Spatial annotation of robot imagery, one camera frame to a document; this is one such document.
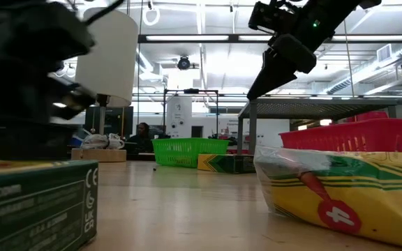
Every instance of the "ceiling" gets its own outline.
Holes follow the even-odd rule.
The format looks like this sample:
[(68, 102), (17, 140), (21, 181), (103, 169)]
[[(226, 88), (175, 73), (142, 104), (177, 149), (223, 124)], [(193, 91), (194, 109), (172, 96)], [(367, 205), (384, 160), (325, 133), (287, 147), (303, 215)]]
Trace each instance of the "ceiling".
[[(94, 6), (106, 6), (110, 0), (84, 1), (77, 0), (81, 11)], [(306, 1), (296, 2), (302, 6)], [(147, 1), (131, 0), (119, 10), (129, 14), (140, 28), (141, 34), (250, 34), (261, 33), (248, 28), (248, 19), (255, 1), (251, 0), (154, 0), (154, 9), (159, 9), (160, 17), (153, 25), (156, 11), (148, 11)], [(342, 23), (336, 34), (344, 34), (346, 25), (348, 34), (402, 34), (402, 0), (384, 0), (382, 6), (369, 10), (358, 8)], [(362, 68), (377, 57), (377, 50), (386, 43), (369, 44), (326, 44), (315, 52), (318, 63), (308, 75), (299, 73), (297, 79), (281, 88), (272, 91), (278, 94), (324, 94), (333, 87), (337, 80), (350, 74), (349, 60), (354, 71)], [(392, 51), (402, 45), (392, 45)], [(154, 65), (154, 71), (144, 74), (139, 71), (136, 76), (135, 91), (139, 93), (163, 90), (163, 79), (178, 77), (181, 72), (176, 68), (180, 56), (188, 56), (195, 69), (184, 73), (188, 87), (218, 89), (224, 93), (246, 93), (262, 65), (262, 52), (267, 48), (264, 43), (163, 43), (140, 44), (140, 53), (144, 60)], [(200, 80), (199, 65), (203, 58), (203, 70), (206, 78)], [(384, 86), (397, 79), (402, 79), (402, 70), (396, 73), (394, 66), (366, 74), (362, 80), (333, 93), (335, 95), (364, 95), (375, 88)], [(393, 85), (377, 95), (402, 95), (402, 83)]]

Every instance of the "ceiling duct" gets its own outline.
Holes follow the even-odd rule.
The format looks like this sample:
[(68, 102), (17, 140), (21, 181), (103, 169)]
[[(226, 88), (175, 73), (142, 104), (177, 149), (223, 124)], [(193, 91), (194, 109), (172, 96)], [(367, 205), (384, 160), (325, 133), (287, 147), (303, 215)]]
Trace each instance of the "ceiling duct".
[(344, 77), (339, 78), (339, 80), (331, 82), (331, 87), (321, 94), (334, 94), (351, 86), (352, 81), (353, 84), (361, 82), (374, 76), (379, 70), (398, 62), (402, 62), (402, 44), (387, 45), (377, 51), (376, 57), (352, 69), (352, 76), (348, 73)]

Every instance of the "wooden block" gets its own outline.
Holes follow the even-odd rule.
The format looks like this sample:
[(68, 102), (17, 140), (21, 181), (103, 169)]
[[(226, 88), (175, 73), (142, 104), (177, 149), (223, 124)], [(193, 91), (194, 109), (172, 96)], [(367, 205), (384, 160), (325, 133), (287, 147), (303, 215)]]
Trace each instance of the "wooden block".
[(99, 162), (125, 162), (126, 150), (73, 149), (71, 160), (98, 160)]

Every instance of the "green box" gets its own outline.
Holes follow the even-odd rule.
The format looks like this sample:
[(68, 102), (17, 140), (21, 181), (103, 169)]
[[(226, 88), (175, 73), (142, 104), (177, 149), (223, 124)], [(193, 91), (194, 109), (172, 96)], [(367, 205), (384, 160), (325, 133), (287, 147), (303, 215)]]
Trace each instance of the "green box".
[(0, 251), (78, 250), (97, 232), (98, 163), (0, 161)]
[(252, 174), (255, 173), (253, 160), (253, 155), (200, 154), (198, 170), (226, 174)]

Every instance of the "green plastic basket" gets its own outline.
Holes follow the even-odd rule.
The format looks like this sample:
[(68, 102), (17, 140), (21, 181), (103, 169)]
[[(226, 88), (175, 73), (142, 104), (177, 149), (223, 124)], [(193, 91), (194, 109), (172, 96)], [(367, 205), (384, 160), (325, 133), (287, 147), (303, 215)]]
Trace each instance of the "green plastic basket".
[(221, 139), (153, 140), (156, 163), (172, 167), (196, 168), (199, 154), (225, 154), (228, 144), (228, 140)]

